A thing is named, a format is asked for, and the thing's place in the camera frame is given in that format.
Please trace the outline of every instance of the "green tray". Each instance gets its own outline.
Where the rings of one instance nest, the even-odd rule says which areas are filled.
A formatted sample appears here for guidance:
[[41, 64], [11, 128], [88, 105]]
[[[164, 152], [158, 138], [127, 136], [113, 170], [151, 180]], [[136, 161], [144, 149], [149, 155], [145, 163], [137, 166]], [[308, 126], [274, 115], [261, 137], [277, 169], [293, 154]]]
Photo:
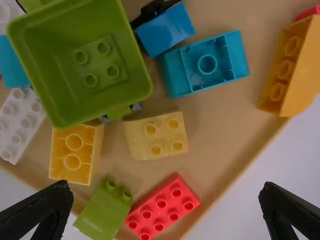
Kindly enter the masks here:
[[57, 128], [146, 99], [153, 84], [120, 0], [57, 0], [7, 35]]

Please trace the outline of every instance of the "white brick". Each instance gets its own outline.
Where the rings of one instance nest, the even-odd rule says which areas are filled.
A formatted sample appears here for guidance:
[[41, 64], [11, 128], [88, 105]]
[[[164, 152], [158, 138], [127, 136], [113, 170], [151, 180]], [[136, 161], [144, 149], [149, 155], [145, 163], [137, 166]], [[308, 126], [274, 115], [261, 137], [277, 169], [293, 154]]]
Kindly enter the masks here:
[[15, 0], [0, 0], [0, 35], [5, 35], [10, 21], [22, 14], [24, 11]]
[[0, 157], [16, 165], [45, 118], [31, 88], [12, 89], [0, 109]]

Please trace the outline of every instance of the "white floor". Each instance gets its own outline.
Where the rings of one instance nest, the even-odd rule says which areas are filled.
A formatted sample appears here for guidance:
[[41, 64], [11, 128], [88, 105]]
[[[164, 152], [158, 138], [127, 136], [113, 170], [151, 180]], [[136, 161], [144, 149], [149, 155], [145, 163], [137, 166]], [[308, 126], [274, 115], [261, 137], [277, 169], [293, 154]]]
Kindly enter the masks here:
[[[269, 240], [258, 201], [264, 183], [274, 182], [320, 206], [319, 173], [320, 97], [284, 129], [185, 240]], [[2, 171], [0, 183], [0, 210], [34, 193]], [[87, 240], [72, 228], [74, 220], [75, 217], [70, 216], [63, 239]]]

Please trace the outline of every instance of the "light blue block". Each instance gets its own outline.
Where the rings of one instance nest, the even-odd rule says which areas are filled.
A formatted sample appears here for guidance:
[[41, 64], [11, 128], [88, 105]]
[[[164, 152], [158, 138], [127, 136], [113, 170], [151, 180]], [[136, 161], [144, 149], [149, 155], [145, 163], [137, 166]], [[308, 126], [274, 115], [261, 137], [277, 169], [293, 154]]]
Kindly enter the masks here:
[[178, 48], [158, 57], [167, 93], [193, 94], [247, 77], [241, 32], [233, 31]]
[[185, 5], [180, 2], [163, 14], [138, 27], [139, 36], [150, 58], [154, 58], [196, 34]]
[[31, 85], [6, 35], [0, 35], [0, 73], [8, 89]]

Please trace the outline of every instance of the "black cable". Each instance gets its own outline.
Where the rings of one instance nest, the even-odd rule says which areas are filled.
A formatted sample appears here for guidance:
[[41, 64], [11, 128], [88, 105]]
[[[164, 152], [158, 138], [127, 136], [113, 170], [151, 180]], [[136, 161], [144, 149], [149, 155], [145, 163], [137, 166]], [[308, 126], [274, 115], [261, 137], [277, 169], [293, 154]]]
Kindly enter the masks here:
[[16, 4], [18, 4], [18, 6], [22, 9], [22, 11], [26, 14], [27, 10], [20, 4], [20, 2], [18, 0], [15, 0]]

